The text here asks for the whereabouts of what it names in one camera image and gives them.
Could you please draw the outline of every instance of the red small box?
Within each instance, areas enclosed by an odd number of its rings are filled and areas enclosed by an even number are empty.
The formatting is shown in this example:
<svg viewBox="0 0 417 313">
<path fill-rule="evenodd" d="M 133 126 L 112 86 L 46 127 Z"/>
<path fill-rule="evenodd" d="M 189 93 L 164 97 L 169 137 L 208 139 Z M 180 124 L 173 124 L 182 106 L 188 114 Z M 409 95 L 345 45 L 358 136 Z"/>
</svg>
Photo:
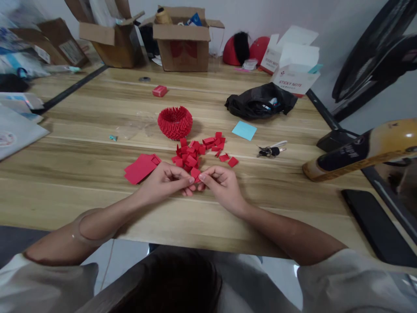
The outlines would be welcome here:
<svg viewBox="0 0 417 313">
<path fill-rule="evenodd" d="M 152 90 L 153 95 L 160 98 L 162 98 L 167 92 L 168 89 L 165 86 L 161 85 Z"/>
</svg>

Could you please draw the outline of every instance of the bracelet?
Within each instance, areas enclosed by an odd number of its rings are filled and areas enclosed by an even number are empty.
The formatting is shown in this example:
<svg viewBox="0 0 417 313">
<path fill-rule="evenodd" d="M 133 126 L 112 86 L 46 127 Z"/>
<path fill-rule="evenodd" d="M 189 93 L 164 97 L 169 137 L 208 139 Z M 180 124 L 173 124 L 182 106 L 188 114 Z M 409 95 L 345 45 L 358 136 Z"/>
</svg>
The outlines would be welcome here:
<svg viewBox="0 0 417 313">
<path fill-rule="evenodd" d="M 85 243 L 91 247 L 97 247 L 97 246 L 101 246 L 103 243 L 109 241 L 110 239 L 112 239 L 114 237 L 114 235 L 116 234 L 116 231 L 113 232 L 112 234 L 108 235 L 106 238 L 103 239 L 98 239 L 98 240 L 93 240 L 93 239 L 88 239 L 86 237 L 84 237 L 80 230 L 79 230 L 79 225 L 81 223 L 81 221 L 83 220 L 84 217 L 95 213 L 96 211 L 100 210 L 101 208 L 97 208 L 97 209 L 91 209 L 88 211 L 85 211 L 84 213 L 80 214 L 74 221 L 73 221 L 73 234 L 72 237 L 74 239 L 77 239 L 78 241 Z"/>
</svg>

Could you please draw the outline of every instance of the dark hair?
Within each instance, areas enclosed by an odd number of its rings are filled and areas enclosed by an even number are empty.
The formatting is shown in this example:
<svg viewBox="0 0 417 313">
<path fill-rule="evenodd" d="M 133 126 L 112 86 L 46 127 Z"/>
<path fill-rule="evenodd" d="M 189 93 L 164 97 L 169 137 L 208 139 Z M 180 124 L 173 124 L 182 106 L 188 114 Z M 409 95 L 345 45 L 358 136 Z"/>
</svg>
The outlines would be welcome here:
<svg viewBox="0 0 417 313">
<path fill-rule="evenodd" d="M 112 310 L 140 313 L 213 313 L 222 288 L 215 266 L 198 252 L 149 255 L 145 275 Z"/>
</svg>

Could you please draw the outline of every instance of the white sleeve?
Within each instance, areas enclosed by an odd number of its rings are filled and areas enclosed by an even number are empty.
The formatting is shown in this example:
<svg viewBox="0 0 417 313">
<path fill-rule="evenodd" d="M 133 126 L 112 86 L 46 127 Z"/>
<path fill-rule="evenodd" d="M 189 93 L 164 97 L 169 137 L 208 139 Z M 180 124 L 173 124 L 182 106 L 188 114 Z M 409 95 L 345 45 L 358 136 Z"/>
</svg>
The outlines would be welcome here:
<svg viewBox="0 0 417 313">
<path fill-rule="evenodd" d="M 74 312 L 94 296 L 96 263 L 43 266 L 17 254 L 0 270 L 0 312 Z"/>
<path fill-rule="evenodd" d="M 390 273 L 371 258 L 344 249 L 298 269 L 303 312 L 417 312 Z"/>
</svg>

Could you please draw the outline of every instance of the white wall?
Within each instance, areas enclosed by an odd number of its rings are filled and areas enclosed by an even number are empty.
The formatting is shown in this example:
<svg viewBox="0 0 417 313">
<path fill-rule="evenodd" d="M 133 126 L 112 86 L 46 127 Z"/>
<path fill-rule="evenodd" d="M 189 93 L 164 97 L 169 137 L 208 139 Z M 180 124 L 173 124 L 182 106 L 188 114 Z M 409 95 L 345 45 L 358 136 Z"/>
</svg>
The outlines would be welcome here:
<svg viewBox="0 0 417 313">
<path fill-rule="evenodd" d="M 78 38 L 78 22 L 72 16 L 64 0 L 34 0 L 51 18 L 62 17 L 75 38 Z M 145 18 L 153 15 L 158 4 L 166 6 L 205 7 L 206 17 L 221 20 L 226 29 L 226 41 L 238 31 L 247 31 L 252 40 L 273 33 L 283 34 L 291 25 L 298 25 L 319 32 L 313 43 L 320 47 L 320 63 L 324 64 L 321 77 L 312 90 L 323 104 L 332 111 L 336 104 L 331 97 L 334 83 L 350 51 L 384 6 L 387 0 L 129 0 L 132 14 L 141 10 Z M 415 20 L 408 32 L 417 31 Z M 223 30 L 212 30 L 211 47 L 219 50 Z M 412 100 L 417 98 L 417 71 L 407 73 L 394 85 L 367 103 L 365 107 L 343 121 L 343 127 L 362 133 L 392 118 L 416 117 Z M 395 113 L 390 108 L 395 106 Z"/>
</svg>

